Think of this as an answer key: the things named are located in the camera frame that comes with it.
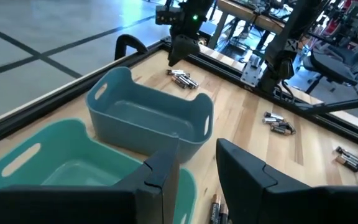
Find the blue plastic bin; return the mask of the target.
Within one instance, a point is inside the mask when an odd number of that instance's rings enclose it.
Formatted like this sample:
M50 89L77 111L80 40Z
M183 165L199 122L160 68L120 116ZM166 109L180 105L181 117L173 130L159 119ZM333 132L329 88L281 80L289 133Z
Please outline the blue plastic bin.
M185 163L213 132L214 104L208 95L185 100L138 84L127 67L108 71L85 101L100 140L146 156L177 149Z

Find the grey office chair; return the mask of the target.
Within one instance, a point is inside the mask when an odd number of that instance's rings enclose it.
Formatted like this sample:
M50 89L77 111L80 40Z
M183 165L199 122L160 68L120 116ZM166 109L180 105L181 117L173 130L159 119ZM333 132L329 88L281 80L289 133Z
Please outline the grey office chair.
M329 83L357 85L358 50L354 52L334 46L331 49L340 59L314 50L311 51L311 55L303 59L303 67L306 70L319 74L315 79L311 78L307 81L310 86L305 93L311 93L323 77L326 77Z

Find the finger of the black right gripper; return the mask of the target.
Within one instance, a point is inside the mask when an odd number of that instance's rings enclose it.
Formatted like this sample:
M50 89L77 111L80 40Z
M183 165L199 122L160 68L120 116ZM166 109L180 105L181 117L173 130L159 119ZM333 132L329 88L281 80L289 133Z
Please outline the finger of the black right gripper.
M168 56L168 66L173 67L180 60L187 56L186 40L175 39L172 42L172 48Z
M191 54L198 54L200 52L200 45L198 41L196 39L188 37L187 35L183 35L181 45L183 58Z

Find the black aluminium table frame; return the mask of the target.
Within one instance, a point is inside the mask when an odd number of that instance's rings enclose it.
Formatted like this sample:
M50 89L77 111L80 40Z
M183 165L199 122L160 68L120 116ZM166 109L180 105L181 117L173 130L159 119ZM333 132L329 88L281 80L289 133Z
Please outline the black aluminium table frame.
M120 66L131 67L147 59L159 50L168 51L169 49L170 38L166 37L148 47L142 47L136 53L129 56L126 56L124 52L119 52L118 58L104 68L100 68L93 73L75 80L71 84L51 91L33 103L16 108L8 112L7 115L2 116L0 118L0 140L86 93L108 70ZM256 87L252 87L250 84L242 83L240 81L241 71L239 69L221 62L206 53L189 55L185 60L260 98L268 100L275 105L358 144L358 127L342 118L335 118L332 114L334 111L358 108L358 100L343 101L326 104L324 106L313 106L300 98L295 98L295 103L291 104L288 101L290 99L288 93L265 93Z

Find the black table clamp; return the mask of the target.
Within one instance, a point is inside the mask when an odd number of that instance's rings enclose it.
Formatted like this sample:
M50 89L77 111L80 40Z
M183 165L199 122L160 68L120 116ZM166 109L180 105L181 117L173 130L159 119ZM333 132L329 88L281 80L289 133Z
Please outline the black table clamp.
M142 54L146 54L149 51L138 38L133 35L122 34L116 40L114 59L119 60L120 58L123 58L126 55L127 47L131 47Z

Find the silver mounting plate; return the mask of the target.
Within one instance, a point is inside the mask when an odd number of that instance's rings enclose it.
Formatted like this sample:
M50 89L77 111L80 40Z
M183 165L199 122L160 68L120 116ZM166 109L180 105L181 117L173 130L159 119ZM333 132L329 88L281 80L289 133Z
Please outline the silver mounting plate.
M259 81L261 71L260 57L252 54L243 69L240 81L255 87Z

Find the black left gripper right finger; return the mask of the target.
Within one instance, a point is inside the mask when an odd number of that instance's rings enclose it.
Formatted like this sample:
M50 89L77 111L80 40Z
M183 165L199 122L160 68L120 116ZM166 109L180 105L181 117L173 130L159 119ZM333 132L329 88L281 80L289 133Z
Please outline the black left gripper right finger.
M358 224L358 186L310 187L227 139L216 162L233 224Z

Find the wooden workbench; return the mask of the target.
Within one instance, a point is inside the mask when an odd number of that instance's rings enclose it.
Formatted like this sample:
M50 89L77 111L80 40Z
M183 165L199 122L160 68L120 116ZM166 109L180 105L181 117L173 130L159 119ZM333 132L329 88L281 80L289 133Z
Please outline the wooden workbench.
M217 7L222 11L222 15L217 24L216 30L214 31L214 35L209 41L208 46L211 49L216 47L228 15L232 15L240 20L250 22L253 25L265 30L265 33L261 36L257 45L257 50L260 50L264 46L264 43L270 33L280 33L285 25L285 23L278 22L267 14L261 14L260 16L257 16L254 14L253 10L231 0L217 0Z

